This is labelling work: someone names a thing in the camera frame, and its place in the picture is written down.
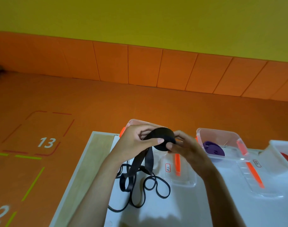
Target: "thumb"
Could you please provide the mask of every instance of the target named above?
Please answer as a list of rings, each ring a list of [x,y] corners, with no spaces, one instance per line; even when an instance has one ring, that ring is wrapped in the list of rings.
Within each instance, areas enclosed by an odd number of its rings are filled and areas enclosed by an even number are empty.
[[[162,138],[152,138],[148,140],[141,141],[143,149],[149,148],[151,146],[156,146],[164,142]]]
[[[166,148],[168,150],[171,150],[172,152],[181,154],[184,150],[183,147],[180,147],[179,145],[173,144],[173,143],[166,143]]]

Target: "orange floor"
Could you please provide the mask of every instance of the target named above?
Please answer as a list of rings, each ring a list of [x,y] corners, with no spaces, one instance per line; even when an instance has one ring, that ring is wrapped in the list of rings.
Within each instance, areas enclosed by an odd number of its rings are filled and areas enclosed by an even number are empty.
[[[119,133],[132,118],[234,131],[249,148],[288,140],[288,102],[4,73],[0,226],[48,226],[91,132]]]

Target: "fingernail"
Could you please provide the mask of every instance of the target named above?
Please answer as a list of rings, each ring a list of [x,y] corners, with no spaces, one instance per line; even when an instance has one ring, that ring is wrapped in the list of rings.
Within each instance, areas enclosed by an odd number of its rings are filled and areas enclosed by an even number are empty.
[[[162,138],[157,138],[157,143],[158,143],[158,144],[161,144],[162,142],[164,142],[164,139],[162,139]]]
[[[166,148],[170,150],[172,148],[172,143],[166,143]]]

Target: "orange wall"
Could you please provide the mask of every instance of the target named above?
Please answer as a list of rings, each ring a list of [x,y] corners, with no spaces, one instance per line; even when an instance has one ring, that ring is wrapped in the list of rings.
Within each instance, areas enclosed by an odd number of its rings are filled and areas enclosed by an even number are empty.
[[[0,32],[6,70],[288,101],[288,63]]]

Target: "left hand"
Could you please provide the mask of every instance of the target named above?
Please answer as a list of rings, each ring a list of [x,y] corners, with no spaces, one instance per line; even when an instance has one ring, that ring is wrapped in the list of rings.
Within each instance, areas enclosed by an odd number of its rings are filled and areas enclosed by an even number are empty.
[[[152,125],[130,125],[128,126],[115,147],[112,149],[110,156],[119,164],[126,162],[137,156],[141,151],[151,146],[156,146],[164,142],[161,138],[152,138],[142,140],[152,130],[157,127]]]

